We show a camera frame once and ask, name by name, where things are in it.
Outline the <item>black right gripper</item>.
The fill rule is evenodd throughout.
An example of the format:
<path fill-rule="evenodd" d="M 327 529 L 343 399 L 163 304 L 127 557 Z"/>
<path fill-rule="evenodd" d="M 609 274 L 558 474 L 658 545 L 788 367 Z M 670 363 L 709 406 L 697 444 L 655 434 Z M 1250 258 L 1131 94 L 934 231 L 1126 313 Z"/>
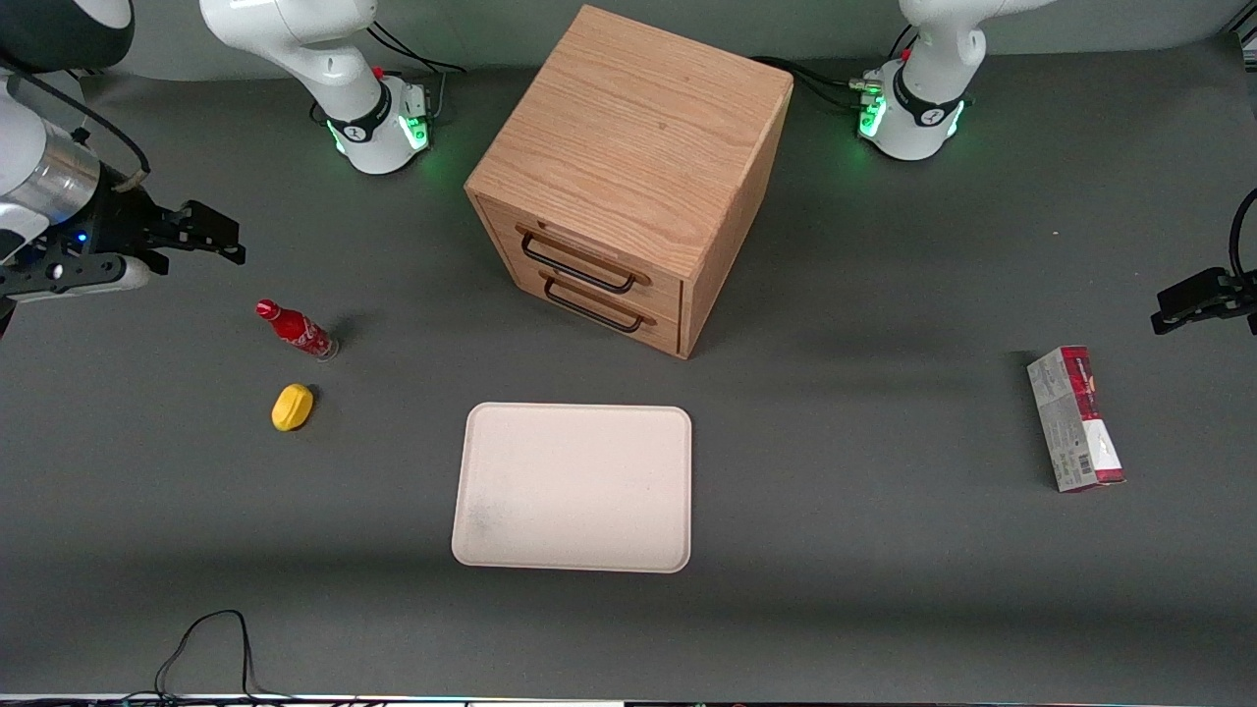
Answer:
<path fill-rule="evenodd" d="M 103 190 L 67 221 L 45 230 L 44 238 L 49 254 L 75 279 L 117 278 L 127 269 L 123 258 L 166 276 L 165 250 L 211 253 L 246 264 L 238 221 L 194 200 L 177 210 L 161 208 L 142 190 Z"/>

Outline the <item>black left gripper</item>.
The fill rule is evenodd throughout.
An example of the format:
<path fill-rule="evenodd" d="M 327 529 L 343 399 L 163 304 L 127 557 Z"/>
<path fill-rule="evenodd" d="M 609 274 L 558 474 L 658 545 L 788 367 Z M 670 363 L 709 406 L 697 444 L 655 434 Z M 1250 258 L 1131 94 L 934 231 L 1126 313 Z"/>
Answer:
<path fill-rule="evenodd" d="M 1217 267 L 1214 273 L 1195 273 L 1159 291 L 1156 301 L 1159 308 L 1151 315 L 1156 336 L 1212 318 L 1243 318 L 1251 335 L 1257 333 L 1254 270 L 1237 276 Z"/>

